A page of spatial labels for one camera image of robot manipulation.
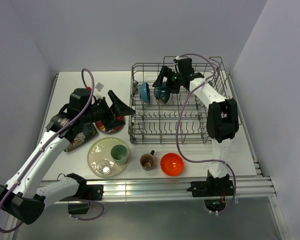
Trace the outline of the orange plastic bowl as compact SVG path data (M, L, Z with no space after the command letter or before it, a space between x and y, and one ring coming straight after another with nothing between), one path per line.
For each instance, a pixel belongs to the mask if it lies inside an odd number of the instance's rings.
M179 176L184 170L184 161L176 153L167 153L160 160L161 170L168 176Z

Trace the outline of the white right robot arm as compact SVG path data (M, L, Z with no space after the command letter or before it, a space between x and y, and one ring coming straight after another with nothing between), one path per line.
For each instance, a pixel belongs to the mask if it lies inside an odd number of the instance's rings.
M235 99L224 97L211 86L210 81L217 77L216 66L206 60L212 74L206 76L196 72L192 56L193 54L177 56L173 68L164 65L153 86L165 84L174 94L184 87L189 92L184 105L191 96L195 96L207 107L206 130L212 140L212 158L205 162L209 164L208 176L212 179L206 183L206 189L210 194L217 195L223 190L222 180L234 175L228 162L230 145L239 129L238 106Z

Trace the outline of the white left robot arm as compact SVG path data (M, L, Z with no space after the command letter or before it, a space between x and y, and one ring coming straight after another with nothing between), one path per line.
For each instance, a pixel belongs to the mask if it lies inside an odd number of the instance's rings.
M69 103L51 118L40 143L24 165L6 184L0 184L0 211L29 225L50 205L66 198L81 200L86 196L87 181L75 173L45 187L40 187L40 183L85 125L101 121L105 129L111 130L125 124L119 120L120 116L135 114L112 90L108 96L112 105L107 105L104 97L93 96L88 88L78 88L70 94Z

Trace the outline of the dark bowl beige inside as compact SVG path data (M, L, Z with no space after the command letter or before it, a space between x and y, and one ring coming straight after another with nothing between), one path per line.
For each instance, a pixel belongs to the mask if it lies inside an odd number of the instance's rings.
M170 90L166 87L165 81L161 86L154 88L154 96L160 103L167 104L170 98Z

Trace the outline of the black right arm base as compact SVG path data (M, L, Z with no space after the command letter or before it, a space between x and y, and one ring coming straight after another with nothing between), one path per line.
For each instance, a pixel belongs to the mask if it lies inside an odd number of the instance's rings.
M213 177L208 172L206 180L192 181L187 192L194 198L208 198L204 200L205 208L209 214L218 216L227 209L228 204L234 203L236 186L229 174Z

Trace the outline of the blue ceramic bowl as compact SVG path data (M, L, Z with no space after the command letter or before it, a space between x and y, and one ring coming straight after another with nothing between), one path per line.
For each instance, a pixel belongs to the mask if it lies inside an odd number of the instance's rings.
M150 103L150 89L147 82L143 82L139 87L140 100L146 104Z

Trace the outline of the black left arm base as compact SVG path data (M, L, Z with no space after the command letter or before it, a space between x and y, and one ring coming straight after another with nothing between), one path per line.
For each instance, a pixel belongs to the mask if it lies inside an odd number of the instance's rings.
M101 200L103 198L104 186L102 184L87 185L82 196L70 196L60 200L68 204L68 213L78 218L91 218L92 211L99 215L103 211Z

